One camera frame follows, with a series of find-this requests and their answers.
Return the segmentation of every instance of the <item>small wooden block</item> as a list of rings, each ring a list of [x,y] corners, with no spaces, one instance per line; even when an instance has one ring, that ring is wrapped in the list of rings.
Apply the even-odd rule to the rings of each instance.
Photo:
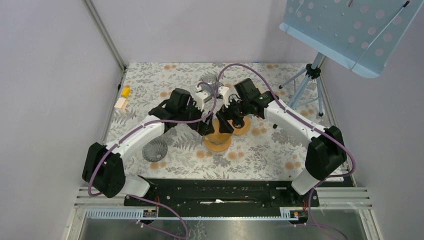
[[[117,110],[125,110],[125,107],[128,105],[128,100],[124,97],[118,98],[115,104],[115,109]]]

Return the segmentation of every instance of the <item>wooden coaster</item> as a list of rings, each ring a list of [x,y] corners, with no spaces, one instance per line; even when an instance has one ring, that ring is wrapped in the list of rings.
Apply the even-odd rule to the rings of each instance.
[[[211,150],[212,152],[215,152],[215,153],[219,153],[219,152],[223,152],[223,151],[227,150],[231,145],[231,140],[232,140],[232,138],[230,136],[224,143],[215,144],[215,143],[211,142],[207,137],[203,138],[204,145],[209,150]]]
[[[220,121],[216,118],[212,121],[212,126],[215,132],[204,136],[204,145],[212,152],[219,153],[225,151],[231,145],[232,134],[220,133]]]
[[[251,129],[251,119],[248,116],[244,116],[243,121],[244,121],[244,126],[242,128],[235,128],[233,126],[233,121],[228,120],[229,124],[231,124],[231,126],[233,126],[234,128],[234,132],[233,132],[234,135],[238,135],[238,136],[245,135]]]

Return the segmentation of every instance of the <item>floral tablecloth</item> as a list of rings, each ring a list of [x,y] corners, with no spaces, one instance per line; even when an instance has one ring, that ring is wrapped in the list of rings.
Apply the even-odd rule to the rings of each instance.
[[[115,110],[107,136],[114,140],[141,122],[148,111],[167,99],[174,88],[192,94],[204,74],[218,75],[229,63],[131,63],[124,86],[130,87],[128,105],[124,111]],[[305,64],[246,63],[262,74],[274,92],[286,103],[294,93],[294,85],[278,86],[294,76]],[[224,72],[220,82],[236,93],[233,85],[251,78],[258,86],[265,84],[249,70],[234,66]],[[297,79],[297,86],[303,77]],[[310,82],[300,103],[317,97],[317,85]],[[212,101],[205,109],[212,107]],[[326,114],[318,116],[318,102],[299,107],[297,111],[315,123],[329,126]],[[179,179],[237,179],[237,180],[293,180],[305,167],[307,150],[284,129],[273,129],[273,123],[251,117],[251,127],[243,136],[233,136],[231,146],[224,153],[215,154],[203,145],[202,137],[186,125],[178,125],[162,138],[168,145],[166,157],[159,162],[143,159],[140,149],[124,166],[132,175],[147,178]]]

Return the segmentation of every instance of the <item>tripod leg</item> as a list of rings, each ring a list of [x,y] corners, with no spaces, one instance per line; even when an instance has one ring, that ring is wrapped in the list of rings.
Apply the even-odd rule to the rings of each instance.
[[[316,90],[318,91],[318,107],[319,107],[319,113],[318,115],[322,117],[324,115],[323,113],[323,93],[321,92],[321,77],[316,78]]]
[[[281,84],[278,88],[279,89],[284,88],[284,86],[289,84],[291,81],[295,81],[300,75],[304,74],[305,72],[306,72],[306,68],[304,68],[302,71],[298,72],[296,75],[294,75],[292,78],[287,80],[285,83]]]
[[[294,92],[293,96],[287,104],[290,108],[294,109],[296,107],[302,97],[302,94],[304,93],[306,86],[308,85],[309,80],[311,80],[309,75],[304,77],[303,81],[299,85],[299,88],[296,90],[296,92]]]

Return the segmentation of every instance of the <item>light purple wall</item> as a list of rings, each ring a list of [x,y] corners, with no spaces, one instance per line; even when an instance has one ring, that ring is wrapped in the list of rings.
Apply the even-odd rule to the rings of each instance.
[[[378,78],[328,60],[322,68],[344,141],[357,158],[385,240],[423,239],[424,10]]]
[[[308,63],[315,50],[279,29],[285,0],[94,0],[126,63]]]
[[[83,1],[0,5],[0,239],[58,240],[120,70]]]

